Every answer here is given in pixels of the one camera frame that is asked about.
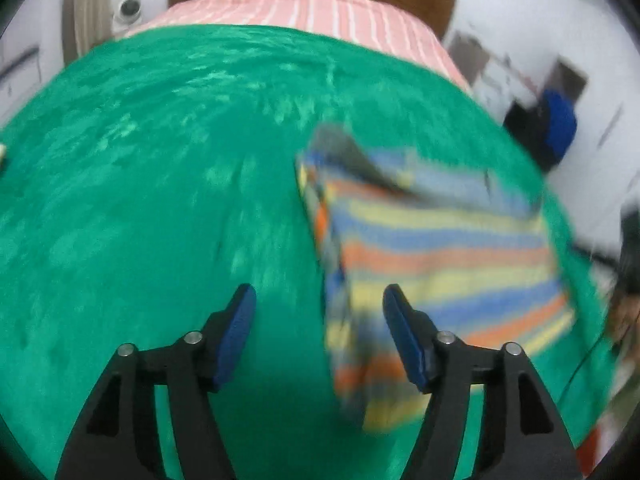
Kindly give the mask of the black clothes pile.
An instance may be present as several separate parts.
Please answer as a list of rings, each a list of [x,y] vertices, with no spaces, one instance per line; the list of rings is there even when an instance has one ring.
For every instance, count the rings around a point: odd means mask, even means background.
[[[559,165],[558,156],[547,142],[550,119],[551,112],[546,103],[525,108],[514,101],[503,121],[503,128],[544,174]]]

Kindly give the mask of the small white fan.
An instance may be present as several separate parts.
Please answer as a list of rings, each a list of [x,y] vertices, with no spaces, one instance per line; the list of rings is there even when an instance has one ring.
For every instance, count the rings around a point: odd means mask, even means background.
[[[139,21],[141,14],[141,0],[122,0],[116,8],[114,19],[122,26],[130,26]]]

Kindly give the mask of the green patterned bedspread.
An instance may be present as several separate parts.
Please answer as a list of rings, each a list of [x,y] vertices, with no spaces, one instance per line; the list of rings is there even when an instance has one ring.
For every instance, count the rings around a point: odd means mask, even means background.
[[[322,273],[294,158],[322,122],[372,148],[488,170],[541,200],[573,310],[524,346],[570,436],[613,374],[586,264],[544,179],[465,92],[430,70],[325,36],[180,26],[109,42],[2,130],[1,413],[47,476],[119,344],[169,344],[256,288],[232,383],[213,398],[243,479],[395,479],[417,424],[368,434],[333,392]]]

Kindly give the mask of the multicolour striped knit sweater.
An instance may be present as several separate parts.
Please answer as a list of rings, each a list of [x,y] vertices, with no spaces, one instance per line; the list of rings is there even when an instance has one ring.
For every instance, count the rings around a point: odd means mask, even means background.
[[[316,129],[297,182],[324,272],[324,341],[343,413],[367,431],[419,418],[383,315],[398,285],[410,304],[470,344],[549,348],[574,313],[538,200],[489,171],[428,162],[410,148],[362,148]]]

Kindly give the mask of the white desk cabinet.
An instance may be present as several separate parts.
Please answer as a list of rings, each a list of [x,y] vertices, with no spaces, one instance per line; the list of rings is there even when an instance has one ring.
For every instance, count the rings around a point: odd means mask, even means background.
[[[475,101],[498,124],[504,122],[514,104],[530,107],[537,102],[537,90],[510,58],[491,52],[475,37],[456,32],[448,52],[470,85]]]

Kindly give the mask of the pink striped bed sheet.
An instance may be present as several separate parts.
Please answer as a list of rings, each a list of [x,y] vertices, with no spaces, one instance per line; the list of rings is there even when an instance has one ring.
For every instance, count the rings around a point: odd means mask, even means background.
[[[126,32],[181,25],[284,27],[328,36],[421,65],[471,88],[435,33],[415,16],[374,0],[189,0]]]

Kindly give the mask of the beige curtain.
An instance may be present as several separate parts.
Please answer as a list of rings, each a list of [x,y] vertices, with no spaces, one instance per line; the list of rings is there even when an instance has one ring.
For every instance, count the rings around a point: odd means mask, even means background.
[[[66,66],[111,36],[111,0],[63,0],[62,48]]]

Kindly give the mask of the blue garment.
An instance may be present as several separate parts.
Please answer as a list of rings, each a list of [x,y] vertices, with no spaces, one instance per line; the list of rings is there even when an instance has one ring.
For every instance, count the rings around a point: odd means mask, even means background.
[[[554,161],[560,162],[572,145],[577,131],[574,103],[559,91],[547,89],[542,94],[542,104],[548,112],[548,127],[544,143]]]

